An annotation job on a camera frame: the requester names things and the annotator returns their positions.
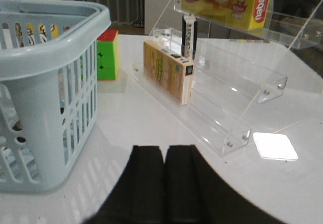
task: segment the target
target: green cube face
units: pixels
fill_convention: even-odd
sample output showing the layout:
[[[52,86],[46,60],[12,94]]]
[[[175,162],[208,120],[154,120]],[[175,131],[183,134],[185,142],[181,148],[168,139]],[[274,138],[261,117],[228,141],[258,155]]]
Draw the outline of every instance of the green cube face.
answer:
[[[120,45],[117,30],[105,31],[96,42],[97,79],[115,80],[120,68]]]

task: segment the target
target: white table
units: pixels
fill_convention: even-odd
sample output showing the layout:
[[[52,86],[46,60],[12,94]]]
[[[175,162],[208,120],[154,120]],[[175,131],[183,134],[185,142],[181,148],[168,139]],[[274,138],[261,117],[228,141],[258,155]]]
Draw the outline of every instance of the white table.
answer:
[[[79,223],[103,203],[122,173],[133,145],[157,145],[165,156],[169,145],[175,144],[195,144],[231,187],[276,218],[287,223],[320,223],[323,220],[323,104],[317,103],[322,102],[321,78],[295,59],[293,70],[287,65],[291,62],[271,65],[289,74],[290,88],[261,108],[252,108],[246,117],[253,131],[263,130],[265,123],[281,127],[297,122],[280,131],[290,138],[298,154],[297,161],[263,159],[255,144],[220,156],[133,79],[132,65],[142,61],[145,39],[145,36],[120,35],[119,79],[98,82],[98,118],[67,181],[51,192],[38,195],[0,193],[0,224]],[[255,46],[272,47],[277,52],[274,57],[284,57],[280,45],[273,43],[251,45],[223,40],[216,43],[253,60],[263,58],[261,53],[252,53],[250,48]],[[293,78],[293,72],[302,72],[303,78]],[[259,110],[267,112],[267,119],[257,119]]]

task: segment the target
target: metal screw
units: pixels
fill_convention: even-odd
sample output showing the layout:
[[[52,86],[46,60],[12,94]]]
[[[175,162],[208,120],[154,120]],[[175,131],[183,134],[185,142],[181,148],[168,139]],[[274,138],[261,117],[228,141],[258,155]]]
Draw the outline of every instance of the metal screw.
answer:
[[[227,142],[228,147],[233,147],[233,144],[231,142]]]
[[[277,88],[278,88],[279,90],[282,90],[282,89],[284,89],[284,88],[285,88],[285,86],[284,86],[283,84],[279,84],[279,85],[277,86]]]

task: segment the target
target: plastic basket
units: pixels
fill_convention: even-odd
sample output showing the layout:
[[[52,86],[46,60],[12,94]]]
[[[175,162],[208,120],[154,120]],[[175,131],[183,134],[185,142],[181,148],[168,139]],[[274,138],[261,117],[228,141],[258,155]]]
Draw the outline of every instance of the plastic basket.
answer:
[[[0,191],[68,176],[96,119],[96,39],[110,24],[95,3],[0,0]]]

